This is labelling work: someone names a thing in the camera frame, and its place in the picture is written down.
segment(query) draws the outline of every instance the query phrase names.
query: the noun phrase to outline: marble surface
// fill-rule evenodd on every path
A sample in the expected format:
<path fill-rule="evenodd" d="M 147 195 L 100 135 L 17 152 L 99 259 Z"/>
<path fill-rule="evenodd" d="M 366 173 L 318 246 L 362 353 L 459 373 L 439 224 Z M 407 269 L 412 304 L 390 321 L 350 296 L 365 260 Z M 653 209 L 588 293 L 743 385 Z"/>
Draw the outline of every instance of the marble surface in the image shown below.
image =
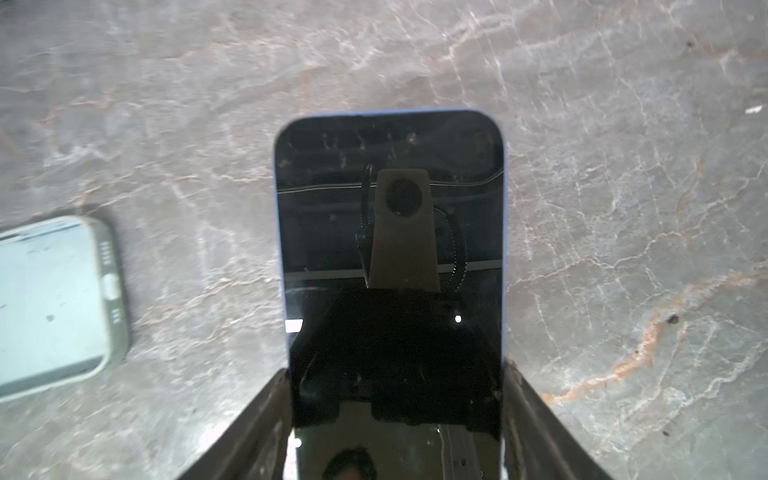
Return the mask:
<path fill-rule="evenodd" d="M 762 478 L 766 8 L 0 3 L 0 224 L 107 220 L 134 338 L 0 405 L 0 478 L 182 472 L 286 361 L 276 132 L 435 106 L 505 133 L 506 353 L 568 428 L 618 479 Z"/>

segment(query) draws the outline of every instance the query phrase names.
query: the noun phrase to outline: phone case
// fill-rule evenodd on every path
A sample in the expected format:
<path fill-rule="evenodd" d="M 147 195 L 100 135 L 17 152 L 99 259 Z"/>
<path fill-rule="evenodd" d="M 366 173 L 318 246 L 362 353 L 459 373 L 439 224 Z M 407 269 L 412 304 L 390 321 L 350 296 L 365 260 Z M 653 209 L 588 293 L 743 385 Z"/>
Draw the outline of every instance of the phone case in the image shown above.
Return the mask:
<path fill-rule="evenodd" d="M 0 402 L 94 376 L 128 346 L 104 223 L 66 216 L 0 233 Z"/>

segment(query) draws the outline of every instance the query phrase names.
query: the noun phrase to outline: glossy screen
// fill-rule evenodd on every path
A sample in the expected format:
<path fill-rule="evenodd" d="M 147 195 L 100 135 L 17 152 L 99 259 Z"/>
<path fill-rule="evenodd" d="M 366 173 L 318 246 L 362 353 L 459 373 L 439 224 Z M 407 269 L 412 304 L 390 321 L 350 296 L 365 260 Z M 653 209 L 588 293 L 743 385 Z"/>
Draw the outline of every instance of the glossy screen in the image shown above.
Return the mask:
<path fill-rule="evenodd" d="M 304 118 L 278 137 L 302 480 L 499 477 L 503 168 L 474 111 Z"/>

